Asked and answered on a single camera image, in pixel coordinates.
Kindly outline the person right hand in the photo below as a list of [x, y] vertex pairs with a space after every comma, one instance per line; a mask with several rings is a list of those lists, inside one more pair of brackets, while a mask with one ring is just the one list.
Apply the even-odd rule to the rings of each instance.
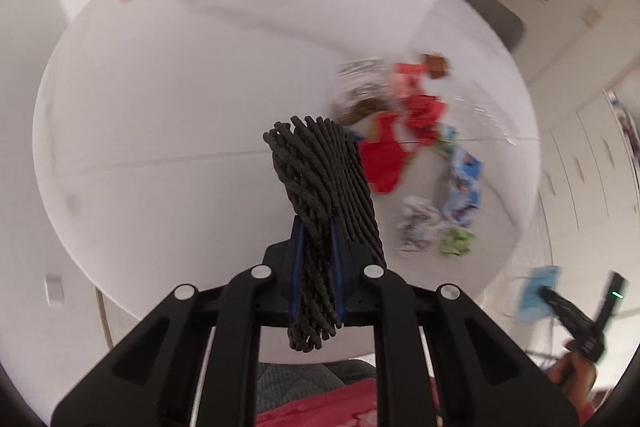
[[546, 375], [553, 384], [564, 389], [568, 401], [580, 412], [589, 403], [597, 369], [575, 347], [574, 340], [566, 340], [564, 348], [564, 355], [548, 369]]

